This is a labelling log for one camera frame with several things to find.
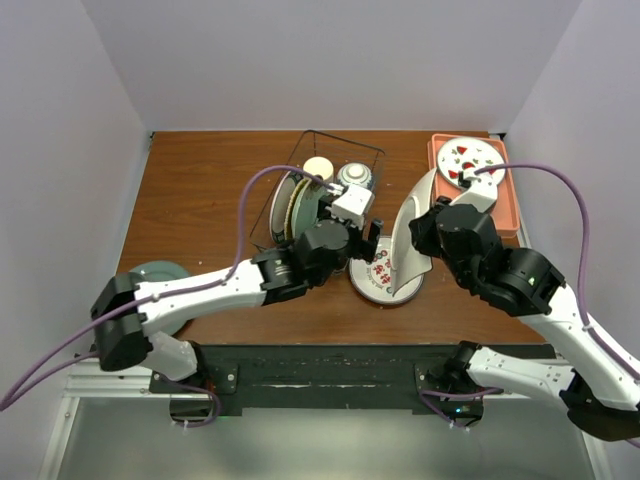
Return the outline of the green plate with flower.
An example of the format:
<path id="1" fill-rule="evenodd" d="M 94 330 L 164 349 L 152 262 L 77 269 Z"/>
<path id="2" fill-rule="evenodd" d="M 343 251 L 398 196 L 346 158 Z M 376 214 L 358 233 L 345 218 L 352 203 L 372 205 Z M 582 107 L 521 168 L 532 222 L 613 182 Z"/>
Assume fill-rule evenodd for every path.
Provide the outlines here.
<path id="1" fill-rule="evenodd" d="M 297 195 L 291 215 L 291 233 L 298 238 L 306 229 L 312 227 L 318 218 L 318 202 L 327 193 L 327 189 L 309 181 Z"/>

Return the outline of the watermelon pattern white plate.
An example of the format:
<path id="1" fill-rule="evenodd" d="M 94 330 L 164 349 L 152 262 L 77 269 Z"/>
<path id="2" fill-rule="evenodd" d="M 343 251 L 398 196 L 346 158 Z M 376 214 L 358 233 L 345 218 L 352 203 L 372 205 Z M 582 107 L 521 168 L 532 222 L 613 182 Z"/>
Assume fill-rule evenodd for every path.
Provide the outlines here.
<path id="1" fill-rule="evenodd" d="M 458 187 L 459 173 L 505 164 L 503 155 L 490 143 L 472 138 L 455 137 L 437 151 L 436 166 L 451 185 Z"/>

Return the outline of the white plate red green characters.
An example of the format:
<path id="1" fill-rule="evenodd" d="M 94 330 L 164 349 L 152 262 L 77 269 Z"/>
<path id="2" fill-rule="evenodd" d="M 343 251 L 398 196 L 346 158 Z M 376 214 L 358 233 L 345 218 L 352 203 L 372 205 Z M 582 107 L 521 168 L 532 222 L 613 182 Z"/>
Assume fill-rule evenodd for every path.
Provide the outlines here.
<path id="1" fill-rule="evenodd" d="M 391 237 L 381 236 L 372 262 L 355 259 L 349 262 L 349 276 L 356 291 L 367 300 L 382 306 L 409 302 L 424 284 L 424 277 L 418 277 L 393 293 L 390 255 Z"/>

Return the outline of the blue floral white bowl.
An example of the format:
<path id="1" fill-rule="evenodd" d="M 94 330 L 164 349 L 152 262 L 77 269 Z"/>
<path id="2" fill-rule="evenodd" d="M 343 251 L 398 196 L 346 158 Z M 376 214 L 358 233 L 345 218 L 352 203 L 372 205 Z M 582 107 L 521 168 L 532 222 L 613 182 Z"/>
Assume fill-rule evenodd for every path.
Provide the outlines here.
<path id="1" fill-rule="evenodd" d="M 365 164 L 360 162 L 350 162 L 343 165 L 337 175 L 337 183 L 345 187 L 357 185 L 372 191 L 374 185 L 374 176 L 372 170 Z"/>

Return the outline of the salmon pink tray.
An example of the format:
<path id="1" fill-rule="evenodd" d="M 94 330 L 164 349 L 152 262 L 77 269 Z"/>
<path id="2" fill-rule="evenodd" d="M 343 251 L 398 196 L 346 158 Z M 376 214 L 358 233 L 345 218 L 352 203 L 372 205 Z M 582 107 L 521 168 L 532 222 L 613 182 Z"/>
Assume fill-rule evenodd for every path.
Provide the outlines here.
<path id="1" fill-rule="evenodd" d="M 452 143 L 452 140 L 479 140 L 485 142 L 500 154 L 503 163 L 508 162 L 506 147 L 501 140 L 435 133 L 427 143 L 427 159 L 430 170 L 440 166 L 440 157 L 445 153 L 444 146 L 446 144 L 449 145 L 449 151 L 455 150 L 458 152 L 458 146 Z M 493 177 L 498 179 L 499 174 L 502 175 L 502 180 L 497 187 L 498 198 L 495 205 L 491 208 L 490 214 L 499 235 L 503 238 L 513 238 L 517 235 L 520 228 L 519 207 L 515 186 L 512 174 L 508 170 L 496 171 Z M 454 199 L 460 193 L 461 190 L 458 188 L 456 181 L 448 173 L 448 170 L 444 173 L 436 174 L 432 190 L 433 200 L 439 196 Z"/>

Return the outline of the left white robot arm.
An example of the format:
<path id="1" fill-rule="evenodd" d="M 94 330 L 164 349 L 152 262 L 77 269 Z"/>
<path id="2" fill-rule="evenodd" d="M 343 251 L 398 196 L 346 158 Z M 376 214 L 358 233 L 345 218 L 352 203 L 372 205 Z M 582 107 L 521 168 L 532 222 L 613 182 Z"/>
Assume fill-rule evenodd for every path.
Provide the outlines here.
<path id="1" fill-rule="evenodd" d="M 324 219 L 298 239 L 228 269 L 164 282 L 137 274 L 112 277 L 92 307 L 100 368 L 143 366 L 185 392 L 200 390 L 207 380 L 200 346 L 168 335 L 166 327 L 302 297 L 349 260 L 372 261 L 382 226 L 375 219 L 363 232 L 350 221 Z"/>

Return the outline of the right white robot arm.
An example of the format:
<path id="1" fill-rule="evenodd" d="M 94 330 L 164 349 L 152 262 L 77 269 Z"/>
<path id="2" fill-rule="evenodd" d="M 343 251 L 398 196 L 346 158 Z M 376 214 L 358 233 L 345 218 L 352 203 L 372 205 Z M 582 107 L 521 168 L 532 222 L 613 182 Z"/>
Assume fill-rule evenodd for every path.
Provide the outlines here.
<path id="1" fill-rule="evenodd" d="M 502 390 L 547 401 L 604 441 L 639 437 L 639 363 L 590 316 L 539 252 L 503 246 L 493 220 L 471 205 L 437 203 L 408 224 L 413 248 L 441 259 L 459 287 L 541 335 L 565 360 L 543 364 L 462 341 L 428 383 L 439 396 L 473 399 Z"/>

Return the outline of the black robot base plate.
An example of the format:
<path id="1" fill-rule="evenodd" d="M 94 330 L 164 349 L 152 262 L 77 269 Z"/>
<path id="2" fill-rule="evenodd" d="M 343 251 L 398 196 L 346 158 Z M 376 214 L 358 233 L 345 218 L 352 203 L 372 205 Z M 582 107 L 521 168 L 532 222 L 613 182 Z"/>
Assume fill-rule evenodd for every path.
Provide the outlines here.
<path id="1" fill-rule="evenodd" d="M 461 368 L 473 345 L 206 345 L 209 386 L 224 416 L 250 408 L 484 412 Z"/>

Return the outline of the white plate teal lettered rim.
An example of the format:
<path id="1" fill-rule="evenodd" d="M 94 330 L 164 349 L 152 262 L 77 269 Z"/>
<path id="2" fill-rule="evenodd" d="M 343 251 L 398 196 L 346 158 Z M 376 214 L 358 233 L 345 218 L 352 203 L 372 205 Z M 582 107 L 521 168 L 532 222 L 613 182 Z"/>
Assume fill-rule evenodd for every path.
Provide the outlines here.
<path id="1" fill-rule="evenodd" d="M 288 172 L 280 180 L 273 195 L 269 213 L 269 230 L 271 239 L 276 243 L 284 240 L 284 222 L 291 196 L 302 180 L 302 176 L 296 172 Z"/>

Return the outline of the cream ceramic mug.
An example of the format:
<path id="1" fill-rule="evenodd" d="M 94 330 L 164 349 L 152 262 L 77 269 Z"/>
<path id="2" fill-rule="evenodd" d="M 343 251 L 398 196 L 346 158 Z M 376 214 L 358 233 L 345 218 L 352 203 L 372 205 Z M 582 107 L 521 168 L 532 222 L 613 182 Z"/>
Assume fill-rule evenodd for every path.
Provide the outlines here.
<path id="1" fill-rule="evenodd" d="M 307 159 L 303 164 L 303 170 L 327 183 L 331 183 L 334 180 L 333 163 L 322 156 L 314 156 Z"/>

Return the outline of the grey-green round plate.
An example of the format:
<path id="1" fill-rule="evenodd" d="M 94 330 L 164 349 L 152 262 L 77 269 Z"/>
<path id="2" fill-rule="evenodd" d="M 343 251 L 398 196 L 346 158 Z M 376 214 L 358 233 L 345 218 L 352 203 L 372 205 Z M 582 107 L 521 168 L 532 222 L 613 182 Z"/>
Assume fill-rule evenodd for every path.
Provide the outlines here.
<path id="1" fill-rule="evenodd" d="M 188 270 L 178 263 L 166 260 L 156 260 L 143 263 L 129 270 L 131 273 L 139 274 L 145 281 L 160 282 L 172 281 L 188 278 L 191 276 Z M 163 331 L 171 336 L 176 336 L 191 320 L 171 323 Z"/>

